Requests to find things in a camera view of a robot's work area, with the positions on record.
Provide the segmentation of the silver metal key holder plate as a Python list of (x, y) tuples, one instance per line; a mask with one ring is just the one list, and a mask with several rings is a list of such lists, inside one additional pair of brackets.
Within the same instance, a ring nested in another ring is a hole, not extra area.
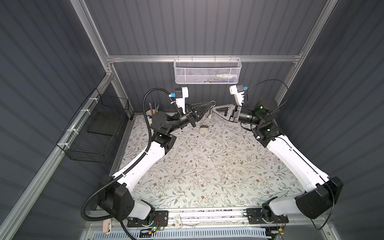
[(211, 119), (211, 116), (212, 116), (212, 113), (213, 113), (212, 109), (213, 108), (209, 108), (208, 109), (208, 111), (207, 111), (207, 113), (205, 115), (206, 120), (210, 120)]

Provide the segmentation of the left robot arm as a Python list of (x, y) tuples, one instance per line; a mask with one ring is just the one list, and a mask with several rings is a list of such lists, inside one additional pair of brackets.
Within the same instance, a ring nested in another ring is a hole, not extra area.
[(144, 200), (134, 200), (131, 192), (142, 176), (172, 149), (177, 139), (172, 132), (187, 125), (195, 127), (213, 106), (213, 101), (187, 104), (186, 113), (172, 116), (162, 111), (156, 112), (149, 123), (149, 149), (143, 150), (112, 177), (102, 180), (101, 183), (108, 187), (98, 194), (98, 205), (119, 222), (136, 218), (151, 223), (155, 208)]

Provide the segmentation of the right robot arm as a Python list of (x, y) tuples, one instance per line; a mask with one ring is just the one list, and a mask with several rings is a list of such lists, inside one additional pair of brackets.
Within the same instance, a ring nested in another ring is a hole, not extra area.
[(263, 203), (266, 222), (291, 214), (314, 220), (334, 210), (344, 184), (321, 171), (294, 146), (275, 120), (278, 110), (273, 98), (263, 98), (253, 109), (233, 104), (213, 107), (213, 112), (226, 121), (249, 124), (257, 141), (284, 163), (304, 189), (296, 196), (273, 197)]

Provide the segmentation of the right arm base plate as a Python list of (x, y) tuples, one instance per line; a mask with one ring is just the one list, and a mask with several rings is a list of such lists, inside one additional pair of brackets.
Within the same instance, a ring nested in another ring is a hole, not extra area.
[(287, 215), (277, 216), (265, 208), (247, 208), (244, 212), (249, 224), (287, 224), (289, 222)]

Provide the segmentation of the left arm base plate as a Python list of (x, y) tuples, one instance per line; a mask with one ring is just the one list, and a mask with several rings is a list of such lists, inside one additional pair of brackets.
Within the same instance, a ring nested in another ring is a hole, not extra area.
[(128, 228), (139, 228), (139, 227), (166, 227), (169, 220), (169, 211), (155, 210), (151, 212), (149, 216), (144, 219), (130, 218), (128, 219)]

